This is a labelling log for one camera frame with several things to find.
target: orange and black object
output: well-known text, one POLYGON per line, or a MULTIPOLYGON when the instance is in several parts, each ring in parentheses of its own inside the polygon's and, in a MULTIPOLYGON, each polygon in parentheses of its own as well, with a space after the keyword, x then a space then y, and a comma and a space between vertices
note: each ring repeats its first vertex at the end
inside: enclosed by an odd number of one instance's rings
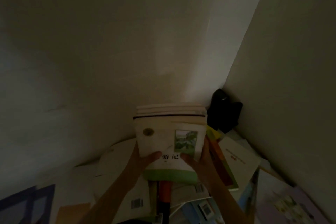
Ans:
POLYGON ((158 211, 162 214, 162 224, 169 223, 171 186, 170 181, 160 181, 158 211))

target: white wall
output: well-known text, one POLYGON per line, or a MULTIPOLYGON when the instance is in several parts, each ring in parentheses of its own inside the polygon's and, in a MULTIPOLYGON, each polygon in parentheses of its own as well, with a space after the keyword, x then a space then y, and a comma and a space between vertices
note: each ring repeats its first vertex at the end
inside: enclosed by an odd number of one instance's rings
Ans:
POLYGON ((225 83, 238 130, 336 223, 335 0, 260 0, 225 83))
POLYGON ((1 0, 0 195, 134 134, 137 105, 208 104, 258 0, 1 0))

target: person's right hand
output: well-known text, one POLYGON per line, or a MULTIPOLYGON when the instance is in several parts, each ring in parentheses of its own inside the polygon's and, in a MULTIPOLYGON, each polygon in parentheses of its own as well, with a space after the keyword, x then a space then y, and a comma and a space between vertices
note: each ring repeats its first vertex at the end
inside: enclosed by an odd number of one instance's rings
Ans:
POLYGON ((222 185, 222 180, 217 174, 212 162, 209 151, 209 140, 206 137, 204 138, 204 145, 199 162, 185 153, 181 153, 181 158, 195 170, 198 179, 207 187, 210 193, 214 187, 222 185))

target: purple book cover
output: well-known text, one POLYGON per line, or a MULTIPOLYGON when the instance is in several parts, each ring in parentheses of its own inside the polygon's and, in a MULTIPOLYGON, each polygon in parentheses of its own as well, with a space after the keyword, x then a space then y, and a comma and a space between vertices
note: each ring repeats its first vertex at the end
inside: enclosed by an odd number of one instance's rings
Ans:
POLYGON ((261 205, 257 214, 263 224, 330 224, 299 187, 261 205))

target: green band on book cover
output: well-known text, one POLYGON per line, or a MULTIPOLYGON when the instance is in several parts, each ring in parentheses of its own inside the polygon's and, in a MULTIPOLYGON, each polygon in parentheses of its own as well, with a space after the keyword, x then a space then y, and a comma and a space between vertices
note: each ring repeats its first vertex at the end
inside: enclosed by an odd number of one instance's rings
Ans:
POLYGON ((197 174, 194 171, 172 170, 172 169, 156 169, 145 170, 143 176, 151 181, 172 181, 178 183, 197 183, 197 174))

